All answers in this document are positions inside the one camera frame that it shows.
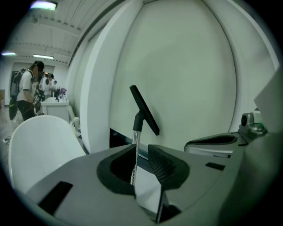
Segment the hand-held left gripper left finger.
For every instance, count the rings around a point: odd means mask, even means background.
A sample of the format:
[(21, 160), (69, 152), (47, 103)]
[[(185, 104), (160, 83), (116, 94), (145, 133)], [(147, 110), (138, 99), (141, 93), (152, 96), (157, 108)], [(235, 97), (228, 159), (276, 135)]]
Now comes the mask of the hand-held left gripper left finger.
[(74, 226), (152, 226), (130, 183), (135, 145), (75, 158), (37, 182), (27, 196)]

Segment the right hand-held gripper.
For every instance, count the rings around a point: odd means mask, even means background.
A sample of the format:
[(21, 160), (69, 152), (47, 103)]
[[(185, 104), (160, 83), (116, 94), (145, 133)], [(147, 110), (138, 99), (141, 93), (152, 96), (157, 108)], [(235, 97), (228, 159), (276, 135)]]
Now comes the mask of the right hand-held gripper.
[(187, 143), (184, 151), (191, 154), (230, 157), (237, 146), (247, 146), (253, 140), (267, 134), (267, 129), (261, 123), (239, 125), (236, 132), (239, 136), (221, 135), (207, 139), (193, 140)]

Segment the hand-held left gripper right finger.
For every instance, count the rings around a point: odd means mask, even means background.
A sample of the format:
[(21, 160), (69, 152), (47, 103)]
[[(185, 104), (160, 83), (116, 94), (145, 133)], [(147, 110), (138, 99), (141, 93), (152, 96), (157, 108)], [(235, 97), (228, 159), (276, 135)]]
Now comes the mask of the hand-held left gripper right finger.
[(220, 222), (238, 174), (238, 152), (221, 158), (149, 145), (148, 157), (161, 184), (156, 222)]

